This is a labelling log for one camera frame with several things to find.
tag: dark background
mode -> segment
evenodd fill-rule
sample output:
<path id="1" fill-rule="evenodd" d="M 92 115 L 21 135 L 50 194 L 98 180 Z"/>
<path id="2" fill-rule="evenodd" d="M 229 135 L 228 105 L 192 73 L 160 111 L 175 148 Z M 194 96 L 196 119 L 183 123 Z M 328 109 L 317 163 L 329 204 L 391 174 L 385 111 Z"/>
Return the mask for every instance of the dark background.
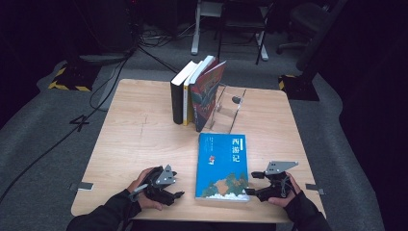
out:
<path id="1" fill-rule="evenodd" d="M 55 64 L 77 55 L 107 51 L 84 24 L 83 17 L 92 22 L 91 29 L 98 34 L 95 25 L 107 21 L 100 14 L 89 12 L 87 4 L 94 4 L 92 1 L 78 5 L 71 1 L 51 5 L 46 1 L 3 2 L 0 127 L 38 94 L 37 80 L 50 73 Z M 408 4 L 402 0 L 348 1 L 319 50 L 330 50 L 319 73 L 343 100 L 340 123 L 377 194 L 387 230 L 400 230 L 399 225 L 407 216 L 403 206 L 408 189 L 407 167 L 402 162 L 408 131 L 407 10 Z M 181 19 L 180 10 L 177 12 L 171 23 L 177 24 Z M 146 23 L 160 24 L 154 13 L 143 17 Z M 126 17 L 110 19 L 119 27 L 116 29 L 120 33 L 115 33 L 119 36 L 110 38 L 112 33 L 103 31 L 98 36 L 111 47 L 128 44 L 132 35 Z"/>

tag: gray carpet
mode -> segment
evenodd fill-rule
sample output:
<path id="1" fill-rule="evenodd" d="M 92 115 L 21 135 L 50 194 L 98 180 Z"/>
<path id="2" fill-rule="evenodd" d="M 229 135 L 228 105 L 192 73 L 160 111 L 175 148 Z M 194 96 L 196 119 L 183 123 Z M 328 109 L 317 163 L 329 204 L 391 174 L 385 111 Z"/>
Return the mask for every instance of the gray carpet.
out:
<path id="1" fill-rule="evenodd" d="M 201 34 L 197 56 L 190 54 L 192 37 L 174 40 L 161 47 L 144 47 L 151 55 L 181 69 L 189 60 L 199 61 L 215 55 L 217 42 L 213 32 Z M 231 86 L 278 90 L 281 74 L 299 74 L 295 69 L 299 51 L 274 53 L 285 35 L 267 36 L 267 62 L 255 65 L 254 48 L 225 48 L 221 59 L 227 60 L 223 83 Z M 38 81 L 40 94 L 25 105 L 0 131 L 0 192 L 41 154 L 72 132 L 69 121 L 89 115 L 102 102 L 112 85 L 104 85 L 116 64 L 102 67 L 93 92 L 49 90 L 64 61 L 52 73 Z M 137 50 L 124 66 L 119 78 L 169 81 L 174 76 L 168 68 Z M 299 129 L 317 184 L 326 192 L 321 196 L 328 222 L 333 230 L 384 230 L 375 192 L 360 168 L 339 124 L 342 101 L 318 75 L 314 85 L 320 102 L 291 100 Z M 108 109 L 110 100 L 102 108 Z M 102 127 L 105 112 L 89 118 L 81 132 L 72 134 L 34 164 L 12 187 L 0 204 L 0 230 L 65 230 L 73 218 L 70 207 L 75 192 L 68 189 L 78 183 Z M 291 224 L 278 224 L 278 230 L 290 230 Z"/>

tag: clear acrylic stand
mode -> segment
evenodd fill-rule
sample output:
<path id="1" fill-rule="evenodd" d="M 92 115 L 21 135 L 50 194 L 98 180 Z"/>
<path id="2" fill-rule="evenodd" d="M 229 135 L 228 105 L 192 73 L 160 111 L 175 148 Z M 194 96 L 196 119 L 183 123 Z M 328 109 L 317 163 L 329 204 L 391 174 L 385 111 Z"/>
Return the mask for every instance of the clear acrylic stand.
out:
<path id="1" fill-rule="evenodd" d="M 220 84 L 217 103 L 205 128 L 215 133 L 231 133 L 246 89 L 231 88 Z"/>

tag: hardcover book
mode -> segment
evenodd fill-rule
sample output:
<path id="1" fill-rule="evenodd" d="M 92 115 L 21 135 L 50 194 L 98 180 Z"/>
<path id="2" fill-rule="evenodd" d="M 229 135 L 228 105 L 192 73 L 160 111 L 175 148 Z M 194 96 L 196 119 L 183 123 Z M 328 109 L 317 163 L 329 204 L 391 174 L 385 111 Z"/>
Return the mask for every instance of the hardcover book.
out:
<path id="1" fill-rule="evenodd" d="M 191 74 L 187 77 L 183 84 L 183 125 L 189 125 L 193 118 L 191 94 L 190 94 L 190 79 L 195 71 L 201 67 L 203 62 L 200 61 Z"/>
<path id="2" fill-rule="evenodd" d="M 215 65 L 191 83 L 191 102 L 195 130 L 201 132 L 216 105 L 217 89 L 225 69 L 225 62 Z"/>
<path id="3" fill-rule="evenodd" d="M 197 64 L 190 61 L 170 81 L 171 109 L 173 111 L 173 121 L 177 124 L 183 123 L 184 82 L 192 74 L 196 67 Z"/>
<path id="4" fill-rule="evenodd" d="M 195 198 L 247 202 L 245 135 L 200 133 L 198 141 Z"/>

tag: book spine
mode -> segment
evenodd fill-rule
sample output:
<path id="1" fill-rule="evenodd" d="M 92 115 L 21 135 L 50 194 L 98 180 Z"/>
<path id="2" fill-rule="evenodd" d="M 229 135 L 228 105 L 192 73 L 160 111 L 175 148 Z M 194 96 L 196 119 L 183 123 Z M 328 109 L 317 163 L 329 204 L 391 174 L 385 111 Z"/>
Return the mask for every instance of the book spine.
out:
<path id="1" fill-rule="evenodd" d="M 183 88 L 183 125 L 189 125 L 188 121 L 189 109 L 189 86 Z"/>
<path id="2" fill-rule="evenodd" d="M 183 123 L 183 85 L 176 86 L 170 83 L 171 108 L 173 111 L 173 121 L 176 124 Z"/>

